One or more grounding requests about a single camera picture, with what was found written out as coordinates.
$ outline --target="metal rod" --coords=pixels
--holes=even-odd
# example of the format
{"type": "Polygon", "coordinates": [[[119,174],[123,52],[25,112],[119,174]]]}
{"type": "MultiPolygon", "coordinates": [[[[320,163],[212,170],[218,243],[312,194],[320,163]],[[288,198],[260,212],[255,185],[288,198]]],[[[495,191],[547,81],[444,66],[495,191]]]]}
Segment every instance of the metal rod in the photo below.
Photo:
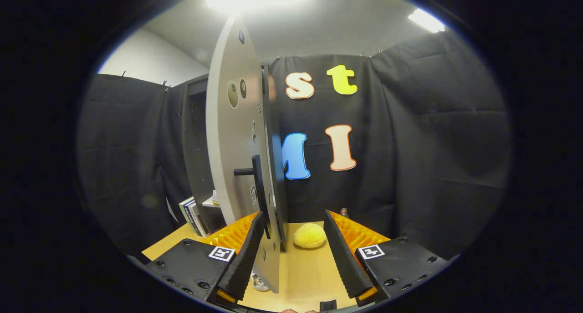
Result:
{"type": "Polygon", "coordinates": [[[233,170],[233,174],[235,176],[240,176],[240,175],[253,175],[253,169],[252,168],[237,168],[233,170]]]}

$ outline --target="black curtain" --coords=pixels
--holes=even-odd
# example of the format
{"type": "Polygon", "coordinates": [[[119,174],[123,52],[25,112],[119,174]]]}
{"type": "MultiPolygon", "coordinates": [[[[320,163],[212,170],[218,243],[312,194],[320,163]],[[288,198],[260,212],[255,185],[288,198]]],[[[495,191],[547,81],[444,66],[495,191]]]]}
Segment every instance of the black curtain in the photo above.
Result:
{"type": "Polygon", "coordinates": [[[284,57],[270,66],[277,88],[281,140],[290,133],[304,133],[306,168],[303,180],[286,180],[289,222],[324,219],[324,210],[348,209],[351,219],[385,235],[392,235],[394,211],[395,140],[387,100],[381,84],[363,57],[322,55],[284,57]],[[333,87],[327,70],[345,65],[354,70],[348,77],[358,90],[341,95],[333,87]],[[291,72],[312,76],[315,92],[307,99],[291,99],[285,78],[291,72]],[[356,166],[349,170],[330,169],[332,143],[324,130],[337,124],[352,127],[348,134],[356,166]]]}
{"type": "Polygon", "coordinates": [[[77,127],[83,203],[124,254],[143,259],[142,250],[185,223],[182,95],[180,86],[102,74],[86,93],[77,127]]]}
{"type": "Polygon", "coordinates": [[[396,228],[450,259],[502,200],[510,124],[478,57],[446,32],[370,59],[395,129],[396,228]]]}
{"type": "Polygon", "coordinates": [[[448,32],[407,41],[373,57],[284,57],[270,65],[281,138],[307,135],[312,175],[286,180],[290,222],[350,218],[394,237],[407,235],[449,259],[466,248],[501,201],[510,164],[510,125],[487,68],[448,32]],[[354,70],[354,95],[339,95],[326,70],[354,70]],[[290,99],[285,77],[308,72],[315,93],[290,99]],[[330,170],[324,129],[349,124],[351,170],[330,170]]]}

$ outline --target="orange ribbed surface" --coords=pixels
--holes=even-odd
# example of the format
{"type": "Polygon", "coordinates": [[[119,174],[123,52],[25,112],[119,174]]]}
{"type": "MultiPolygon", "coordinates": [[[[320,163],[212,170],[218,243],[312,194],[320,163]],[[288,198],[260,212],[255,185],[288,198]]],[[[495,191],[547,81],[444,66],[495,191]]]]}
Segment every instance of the orange ribbed surface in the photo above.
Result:
{"type": "Polygon", "coordinates": [[[344,237],[344,241],[346,241],[346,244],[350,248],[352,255],[354,255],[354,259],[356,259],[356,262],[358,262],[359,265],[360,262],[356,258],[355,254],[356,249],[380,244],[381,242],[390,240],[382,234],[374,232],[366,226],[354,222],[350,218],[334,213],[333,211],[330,211],[330,214],[334,218],[338,229],[344,237]]]}
{"type": "Polygon", "coordinates": [[[225,226],[221,230],[207,236],[201,242],[213,246],[235,249],[235,253],[239,254],[239,251],[245,242],[245,238],[247,237],[247,232],[258,213],[259,212],[255,212],[251,215],[240,218],[230,226],[225,226]]]}

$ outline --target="door handle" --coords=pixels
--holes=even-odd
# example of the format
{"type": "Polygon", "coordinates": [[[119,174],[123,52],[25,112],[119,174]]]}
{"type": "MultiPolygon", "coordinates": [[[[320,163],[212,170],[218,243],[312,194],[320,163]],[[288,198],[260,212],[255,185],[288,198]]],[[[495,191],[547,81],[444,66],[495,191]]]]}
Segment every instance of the door handle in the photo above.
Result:
{"type": "Polygon", "coordinates": [[[265,234],[267,238],[271,239],[269,234],[269,212],[267,211],[267,201],[265,199],[265,187],[263,185],[263,172],[261,171],[261,158],[259,155],[254,155],[251,158],[252,168],[237,168],[233,170],[235,176],[253,175],[256,181],[257,201],[259,202],[259,209],[263,212],[265,218],[265,234]]]}

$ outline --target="wooden tabletop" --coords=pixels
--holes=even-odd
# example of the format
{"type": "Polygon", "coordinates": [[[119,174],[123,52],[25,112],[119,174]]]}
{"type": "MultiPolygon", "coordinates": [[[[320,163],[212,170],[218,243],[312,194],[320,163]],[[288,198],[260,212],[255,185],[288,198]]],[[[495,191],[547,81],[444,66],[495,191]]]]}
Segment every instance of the wooden tabletop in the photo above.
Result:
{"type": "MultiPolygon", "coordinates": [[[[259,292],[253,288],[250,278],[239,304],[276,312],[291,308],[299,313],[312,309],[318,312],[321,301],[336,300],[337,308],[356,305],[356,300],[346,294],[328,242],[315,249],[293,244],[293,234],[302,224],[288,224],[287,252],[279,257],[279,294],[259,292]]],[[[202,239],[187,223],[142,253],[154,261],[184,238],[202,239]]]]}

